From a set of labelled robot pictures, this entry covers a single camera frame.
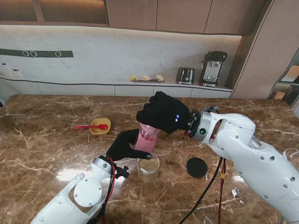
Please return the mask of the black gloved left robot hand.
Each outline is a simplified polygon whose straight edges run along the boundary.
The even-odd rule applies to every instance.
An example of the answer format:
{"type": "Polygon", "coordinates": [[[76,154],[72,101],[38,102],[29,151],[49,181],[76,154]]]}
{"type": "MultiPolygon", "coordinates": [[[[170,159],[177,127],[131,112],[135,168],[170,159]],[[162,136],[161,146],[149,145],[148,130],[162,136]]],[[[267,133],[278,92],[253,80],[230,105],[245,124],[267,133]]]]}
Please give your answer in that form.
{"type": "Polygon", "coordinates": [[[122,131],[108,149],[106,157],[112,158],[113,161],[119,161],[124,158],[152,159],[150,153],[135,150],[130,146],[135,143],[138,133],[139,129],[122,131]]]}

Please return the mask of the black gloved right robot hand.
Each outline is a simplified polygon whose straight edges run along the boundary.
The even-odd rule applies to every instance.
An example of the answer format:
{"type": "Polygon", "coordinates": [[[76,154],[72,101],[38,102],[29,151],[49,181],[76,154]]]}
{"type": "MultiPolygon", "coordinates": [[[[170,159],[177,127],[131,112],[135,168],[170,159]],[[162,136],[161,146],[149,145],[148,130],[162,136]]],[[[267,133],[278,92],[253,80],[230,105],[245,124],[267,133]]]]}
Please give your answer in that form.
{"type": "Polygon", "coordinates": [[[160,129],[167,134],[176,130],[187,130],[191,113],[181,101],[158,91],[137,112],[136,120],[142,124],[160,129]]]}

